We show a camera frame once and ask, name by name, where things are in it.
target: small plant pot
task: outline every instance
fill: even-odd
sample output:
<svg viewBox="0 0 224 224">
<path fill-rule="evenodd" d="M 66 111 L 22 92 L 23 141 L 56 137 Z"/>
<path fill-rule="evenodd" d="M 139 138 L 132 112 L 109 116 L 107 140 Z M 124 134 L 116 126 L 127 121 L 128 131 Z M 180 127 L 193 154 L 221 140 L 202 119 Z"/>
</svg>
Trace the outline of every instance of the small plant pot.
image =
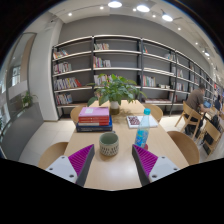
<svg viewBox="0 0 224 224">
<path fill-rule="evenodd" d="M 110 102 L 110 114 L 117 115 L 120 113 L 120 107 L 117 101 Z"/>
</svg>

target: blue bottle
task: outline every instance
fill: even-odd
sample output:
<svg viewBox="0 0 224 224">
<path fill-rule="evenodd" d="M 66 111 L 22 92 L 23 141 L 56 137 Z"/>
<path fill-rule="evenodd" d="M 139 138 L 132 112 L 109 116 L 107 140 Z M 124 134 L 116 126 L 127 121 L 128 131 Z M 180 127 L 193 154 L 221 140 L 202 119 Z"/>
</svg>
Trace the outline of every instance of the blue bottle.
<svg viewBox="0 0 224 224">
<path fill-rule="evenodd" d="M 141 120 L 141 123 L 138 126 L 136 138 L 135 138 L 135 145 L 144 148 L 148 135 L 149 135 L 149 115 L 151 110 L 148 108 L 144 109 L 144 116 Z"/>
</svg>

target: desk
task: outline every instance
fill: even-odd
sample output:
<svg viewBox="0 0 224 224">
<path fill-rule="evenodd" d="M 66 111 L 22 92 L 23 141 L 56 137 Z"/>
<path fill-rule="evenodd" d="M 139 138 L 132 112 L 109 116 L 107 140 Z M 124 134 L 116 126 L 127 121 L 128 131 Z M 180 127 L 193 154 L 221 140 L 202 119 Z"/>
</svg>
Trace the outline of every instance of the desk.
<svg viewBox="0 0 224 224">
<path fill-rule="evenodd" d="M 97 106 L 98 101 L 91 105 L 91 107 Z M 109 107 L 109 102 L 102 106 Z M 99 136 L 102 132 L 77 133 L 76 130 L 74 131 L 65 150 L 65 156 L 70 156 L 88 145 L 95 145 L 95 155 L 86 178 L 85 188 L 124 190 L 141 187 L 132 156 L 132 144 L 135 141 L 137 129 L 129 129 L 126 116 L 143 115 L 144 109 L 139 101 L 128 104 L 127 101 L 122 100 L 120 113 L 112 116 L 113 130 L 119 136 L 119 151 L 113 157 L 104 156 L 99 151 Z M 156 156 L 167 156 L 180 169 L 189 166 L 179 148 L 161 125 L 150 129 L 147 144 L 150 152 Z"/>
</svg>

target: wooden chair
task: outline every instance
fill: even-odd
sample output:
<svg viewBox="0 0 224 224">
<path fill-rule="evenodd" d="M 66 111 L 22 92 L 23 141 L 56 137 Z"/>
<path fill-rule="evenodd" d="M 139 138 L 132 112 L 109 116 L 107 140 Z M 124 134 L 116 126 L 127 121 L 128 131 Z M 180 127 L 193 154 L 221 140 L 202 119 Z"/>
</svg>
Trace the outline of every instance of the wooden chair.
<svg viewBox="0 0 224 224">
<path fill-rule="evenodd" d="M 183 112 L 179 118 L 179 120 L 177 121 L 177 123 L 175 124 L 175 127 L 177 126 L 177 124 L 180 122 L 181 118 L 184 118 L 184 121 L 185 121 L 185 124 L 183 126 L 183 128 L 181 129 L 180 132 L 182 132 L 184 130 L 184 128 L 187 126 L 187 125 L 195 125 L 196 128 L 195 128 L 195 131 L 194 131 L 194 134 L 193 134 L 193 137 L 192 139 L 194 139 L 195 135 L 196 135 L 196 132 L 198 130 L 198 126 L 200 124 L 200 121 L 201 121 L 201 115 L 199 113 L 197 113 L 195 110 L 191 109 L 185 101 L 183 101 Z M 191 121 L 191 118 L 196 118 L 198 121 Z"/>
<path fill-rule="evenodd" d="M 206 133 L 208 133 L 213 138 L 213 142 L 212 142 L 211 145 L 208 144 L 208 142 L 206 140 L 204 141 L 204 143 L 206 143 L 206 145 L 210 149 L 210 153 L 208 154 L 208 157 L 209 157 L 213 153 L 213 151 L 215 150 L 215 147 L 216 147 L 217 143 L 219 142 L 219 140 L 221 138 L 221 133 L 207 120 L 203 131 L 198 136 L 196 144 L 198 143 L 199 139 L 202 140 L 204 138 L 204 135 Z"/>
<path fill-rule="evenodd" d="M 50 146 L 40 157 L 38 167 L 45 170 L 49 167 L 59 156 L 64 155 L 68 142 L 58 142 Z"/>
<path fill-rule="evenodd" d="M 79 121 L 79 113 L 81 112 L 82 108 L 85 106 L 78 106 L 75 107 L 71 113 L 70 113 L 70 117 L 73 120 L 74 124 L 77 124 Z"/>
<path fill-rule="evenodd" d="M 167 133 L 178 146 L 189 165 L 199 163 L 200 154 L 198 147 L 191 138 L 178 131 L 168 131 Z"/>
<path fill-rule="evenodd" d="M 151 115 L 160 122 L 161 118 L 163 117 L 163 111 L 156 105 L 149 104 L 149 103 L 143 103 L 143 106 L 145 108 L 148 108 L 151 110 Z"/>
</svg>

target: white wall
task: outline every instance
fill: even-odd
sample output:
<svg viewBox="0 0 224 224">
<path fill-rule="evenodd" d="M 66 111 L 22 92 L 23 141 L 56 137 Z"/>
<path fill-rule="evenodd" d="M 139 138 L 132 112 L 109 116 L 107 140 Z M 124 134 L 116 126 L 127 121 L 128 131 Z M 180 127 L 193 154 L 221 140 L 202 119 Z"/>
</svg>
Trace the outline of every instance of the white wall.
<svg viewBox="0 0 224 224">
<path fill-rule="evenodd" d="M 58 115 L 55 107 L 51 79 L 52 46 L 58 44 L 63 22 L 58 19 L 53 28 L 40 31 L 33 44 L 29 63 L 29 87 L 31 95 L 36 95 L 43 119 L 56 121 Z"/>
</svg>

